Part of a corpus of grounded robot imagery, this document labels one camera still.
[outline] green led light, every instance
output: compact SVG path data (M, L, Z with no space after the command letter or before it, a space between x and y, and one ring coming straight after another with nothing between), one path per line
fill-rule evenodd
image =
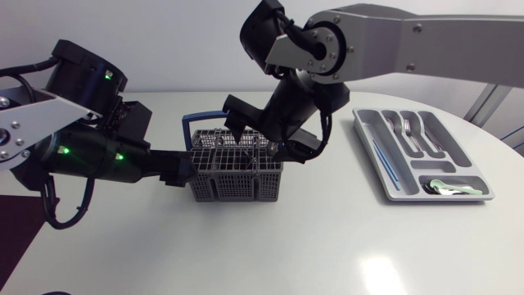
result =
M69 148L67 148L67 147L60 146L60 147L58 147L58 151L56 151L56 152L66 155L66 154L70 153L71 150Z

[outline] fork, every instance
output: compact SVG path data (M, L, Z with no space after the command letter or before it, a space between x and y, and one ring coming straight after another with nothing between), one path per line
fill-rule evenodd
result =
M409 139L411 140L411 142L415 145L415 147L417 148L417 150L419 152L422 151L422 147L420 146L420 144L418 143L417 139L413 136L413 133L411 132L411 125L409 124L409 120L408 119L405 119L404 120L404 127L406 129L406 135L408 135Z

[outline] blue utensil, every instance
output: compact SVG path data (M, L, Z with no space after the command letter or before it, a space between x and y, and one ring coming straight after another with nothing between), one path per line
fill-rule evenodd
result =
M399 186L398 180L395 180L395 176L391 173L391 170L389 170L388 167L387 167L387 164L386 164L387 159L384 159L382 157L382 155L379 152L377 146L374 146L374 148L375 148L375 152L378 155L378 158L380 159L380 162L382 162L382 165L386 169L387 174L390 176L391 182L393 182L393 184L395 185L396 190L400 190L400 186Z

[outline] white wall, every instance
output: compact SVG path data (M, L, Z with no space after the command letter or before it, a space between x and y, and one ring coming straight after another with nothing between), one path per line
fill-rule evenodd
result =
M117 65L126 91L272 90L243 52L240 28L258 0L1 0L0 68L46 59L69 39ZM281 0L297 24L348 0ZM524 15L521 0L366 0L423 14ZM43 87L49 71L29 76ZM14 85L0 79L0 88ZM418 100L463 116L484 84L393 74L348 83L353 91Z

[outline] metal bracket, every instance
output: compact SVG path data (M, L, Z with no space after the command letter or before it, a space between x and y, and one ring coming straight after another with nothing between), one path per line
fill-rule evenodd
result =
M0 146L0 170L19 165L27 158L20 157L26 148L92 113L91 110L55 94L36 91L52 99L0 112L0 129L9 133L9 139Z

